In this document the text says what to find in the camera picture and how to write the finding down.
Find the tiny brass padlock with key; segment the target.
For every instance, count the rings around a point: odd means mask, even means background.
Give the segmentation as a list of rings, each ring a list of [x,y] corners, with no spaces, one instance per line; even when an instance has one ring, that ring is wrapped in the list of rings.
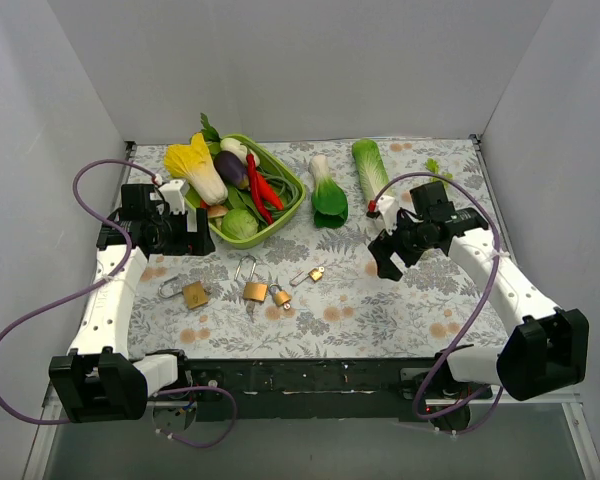
[[[325,271],[325,268],[320,266],[320,267],[315,267],[308,272],[301,272],[298,275],[296,275],[295,277],[293,277],[290,280],[289,284],[292,287],[296,287],[296,286],[300,285],[301,283],[303,283],[307,279],[310,279],[313,282],[317,282],[323,277],[324,271]]]

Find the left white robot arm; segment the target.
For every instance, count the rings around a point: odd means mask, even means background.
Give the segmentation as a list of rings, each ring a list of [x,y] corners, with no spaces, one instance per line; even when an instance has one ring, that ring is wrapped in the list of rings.
[[[171,180],[125,184],[121,204],[96,241],[96,289],[64,356],[52,358],[51,383],[73,423],[136,420],[161,390],[173,400],[193,386],[181,350],[160,350],[132,361],[128,331],[136,292],[153,255],[206,256],[214,252],[207,213],[186,204],[188,185]]]

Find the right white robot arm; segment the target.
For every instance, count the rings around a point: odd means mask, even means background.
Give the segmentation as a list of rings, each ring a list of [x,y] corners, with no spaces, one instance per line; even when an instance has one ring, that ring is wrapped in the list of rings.
[[[420,185],[410,195],[413,213],[385,193],[368,204],[368,217],[384,223],[369,245],[378,276],[398,281],[396,258],[411,267],[438,249],[482,289],[479,303],[492,306],[508,335],[503,347],[453,342],[424,381],[444,397],[475,383],[500,386],[519,401],[582,382],[589,337],[584,314],[562,309],[526,278],[502,251],[495,226],[478,204],[456,208],[439,182]]]

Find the small brass padlock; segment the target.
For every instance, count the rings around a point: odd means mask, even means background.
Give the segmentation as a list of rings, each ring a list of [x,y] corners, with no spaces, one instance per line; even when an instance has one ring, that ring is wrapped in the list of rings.
[[[272,296],[273,302],[277,307],[289,310],[291,308],[291,295],[286,292],[279,284],[272,283],[268,287],[268,291]]]

